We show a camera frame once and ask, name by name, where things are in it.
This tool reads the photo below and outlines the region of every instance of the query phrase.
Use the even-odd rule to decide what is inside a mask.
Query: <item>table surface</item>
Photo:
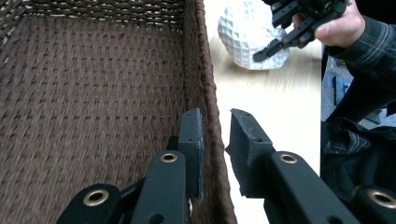
[[[277,151],[300,155],[318,173],[321,44],[316,40],[304,49],[290,49],[289,58],[279,69],[241,68],[233,62],[217,31],[227,2],[230,0],[204,0],[224,145],[227,147],[230,139],[230,110],[245,110],[260,123]],[[241,197],[228,154],[224,156],[238,223],[268,223],[263,199]]]

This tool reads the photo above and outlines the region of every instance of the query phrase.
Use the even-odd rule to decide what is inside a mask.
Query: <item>basket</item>
[[[191,223],[235,223],[202,0],[0,1],[0,220],[54,223],[95,183],[125,189],[204,117]]]

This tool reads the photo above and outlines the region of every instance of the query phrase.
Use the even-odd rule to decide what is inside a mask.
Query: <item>black mechanical tool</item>
[[[304,48],[309,42],[315,39],[315,30],[323,23],[331,21],[341,16],[350,5],[349,0],[263,0],[267,5],[271,5],[273,12],[273,25],[281,25],[286,29],[291,25],[292,17],[300,13],[304,16],[301,24],[285,35],[280,41],[274,39],[268,47],[255,53],[253,60],[262,62],[281,49],[290,47]]]
[[[189,198],[203,197],[203,120],[199,109],[182,115],[179,136],[158,152],[146,178],[119,191],[95,184],[80,191],[58,223],[187,223]]]
[[[396,200],[391,192],[359,188],[354,196],[356,202],[347,208],[303,158],[276,151],[248,112],[232,110],[226,151],[241,194],[264,198],[264,210],[271,224],[368,224],[396,220]]]

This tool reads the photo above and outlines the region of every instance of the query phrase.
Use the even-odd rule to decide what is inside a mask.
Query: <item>white textured fabric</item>
[[[282,49],[263,62],[253,60],[253,54],[286,34],[283,29],[274,28],[270,6],[261,0],[230,1],[219,19],[218,32],[233,61],[246,69],[276,69],[289,58],[289,49]]]

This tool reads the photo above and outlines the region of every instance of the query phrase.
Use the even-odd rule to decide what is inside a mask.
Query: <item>person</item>
[[[349,0],[345,13],[319,26],[315,38],[342,59],[354,77],[345,97],[327,118],[359,122],[396,100],[396,16],[393,0]],[[301,16],[295,16],[298,25]]]

